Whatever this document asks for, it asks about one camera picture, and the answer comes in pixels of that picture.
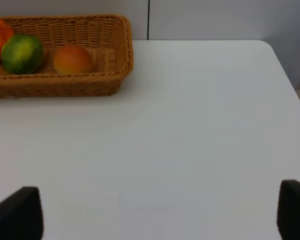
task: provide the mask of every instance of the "white wall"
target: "white wall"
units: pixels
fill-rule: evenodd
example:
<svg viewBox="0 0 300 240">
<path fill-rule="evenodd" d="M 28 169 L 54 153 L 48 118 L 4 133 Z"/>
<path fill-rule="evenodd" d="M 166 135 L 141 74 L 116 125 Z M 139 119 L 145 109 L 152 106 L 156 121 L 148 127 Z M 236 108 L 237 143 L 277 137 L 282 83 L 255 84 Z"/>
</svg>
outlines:
<svg viewBox="0 0 300 240">
<path fill-rule="evenodd" d="M 151 0 L 149 39 L 264 40 L 300 80 L 300 0 Z"/>
<path fill-rule="evenodd" d="M 117 13 L 128 17 L 134 39 L 147 39 L 148 0 L 0 0 L 0 16 Z"/>
</svg>

